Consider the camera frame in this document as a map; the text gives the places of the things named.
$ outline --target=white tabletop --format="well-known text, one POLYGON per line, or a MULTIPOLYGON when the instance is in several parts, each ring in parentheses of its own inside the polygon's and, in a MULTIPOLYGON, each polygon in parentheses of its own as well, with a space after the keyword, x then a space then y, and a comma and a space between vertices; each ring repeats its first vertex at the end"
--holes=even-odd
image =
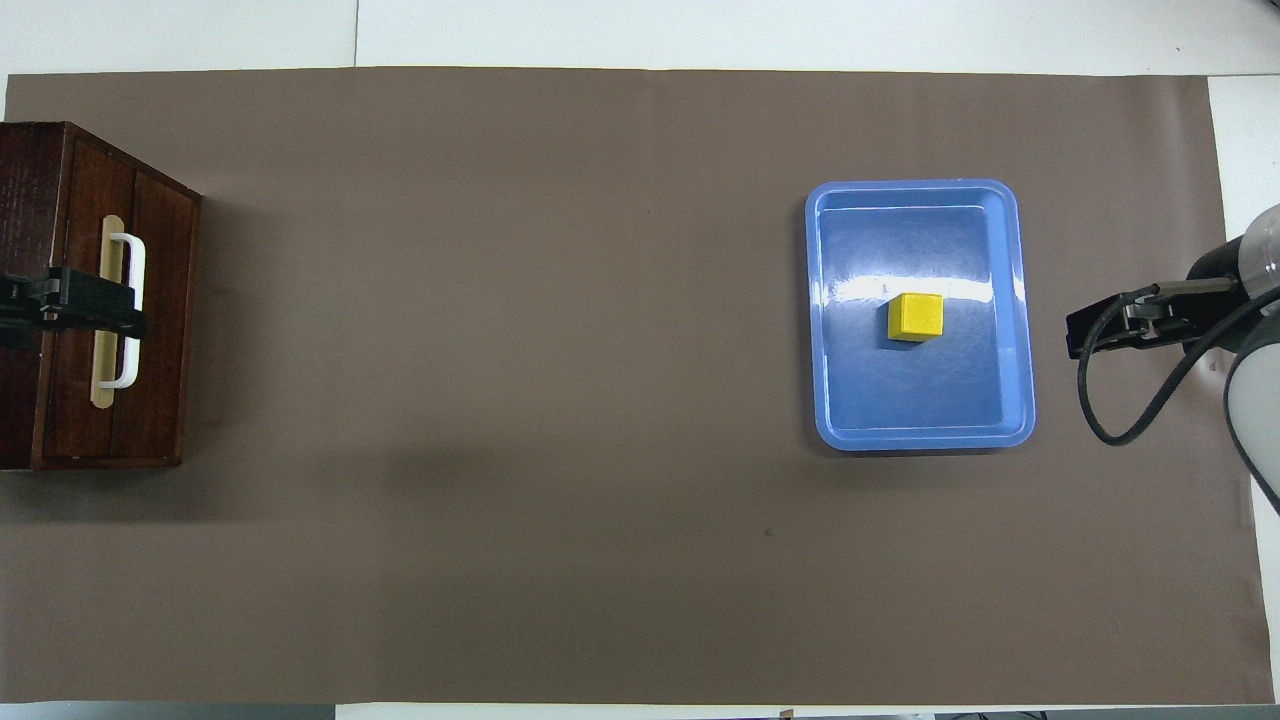
MULTIPOLYGON (((0 1, 0 87, 14 73, 351 65, 1211 76, 1228 237, 1280 202, 1280 9, 1266 0, 0 1)), ((1280 519, 1256 489, 1254 509, 1280 680, 1280 519)), ((463 710, 356 706, 340 715, 457 717, 463 710)), ((778 710, 620 706, 609 716, 778 710)), ((500 715, 564 711, 508 706, 500 715)))

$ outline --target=wooden cabinet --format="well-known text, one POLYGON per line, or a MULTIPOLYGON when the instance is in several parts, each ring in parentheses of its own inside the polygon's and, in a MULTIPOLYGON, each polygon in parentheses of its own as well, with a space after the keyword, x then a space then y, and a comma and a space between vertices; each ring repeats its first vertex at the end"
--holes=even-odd
POLYGON ((99 274, 109 215, 146 247, 137 379, 109 407, 91 402, 92 331, 0 347, 0 468, 182 460, 200 196, 72 123, 0 123, 0 273, 99 274))

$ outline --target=yellow block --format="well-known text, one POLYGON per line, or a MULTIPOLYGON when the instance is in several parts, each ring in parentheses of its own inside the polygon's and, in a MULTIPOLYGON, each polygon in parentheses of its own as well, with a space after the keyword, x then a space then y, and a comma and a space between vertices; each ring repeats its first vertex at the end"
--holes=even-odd
POLYGON ((888 304, 890 340, 924 342, 942 334, 942 296, 904 292, 888 304))

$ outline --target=white handle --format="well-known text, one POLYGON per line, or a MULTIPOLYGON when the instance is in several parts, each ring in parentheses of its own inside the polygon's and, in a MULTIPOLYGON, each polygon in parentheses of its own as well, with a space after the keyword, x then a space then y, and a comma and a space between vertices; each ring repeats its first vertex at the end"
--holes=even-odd
MULTIPOLYGON (((129 243, 129 287, 133 288, 133 309, 142 310, 142 281, 147 272, 147 246, 142 245, 142 238, 127 232, 113 232, 111 240, 129 243)), ((142 342, 136 337, 124 338, 124 366, 120 377, 114 380, 104 380, 100 387, 104 389, 124 389, 138 379, 138 354, 142 342)))

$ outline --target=blue tray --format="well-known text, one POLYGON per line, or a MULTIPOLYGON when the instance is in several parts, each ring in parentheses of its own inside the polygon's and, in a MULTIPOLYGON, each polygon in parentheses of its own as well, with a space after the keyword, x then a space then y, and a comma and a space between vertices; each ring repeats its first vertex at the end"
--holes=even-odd
POLYGON ((809 195, 818 432, 840 450, 1010 447, 1036 427, 1014 193, 992 179, 831 182, 809 195), (945 300, 942 337, 886 334, 901 292, 945 300))

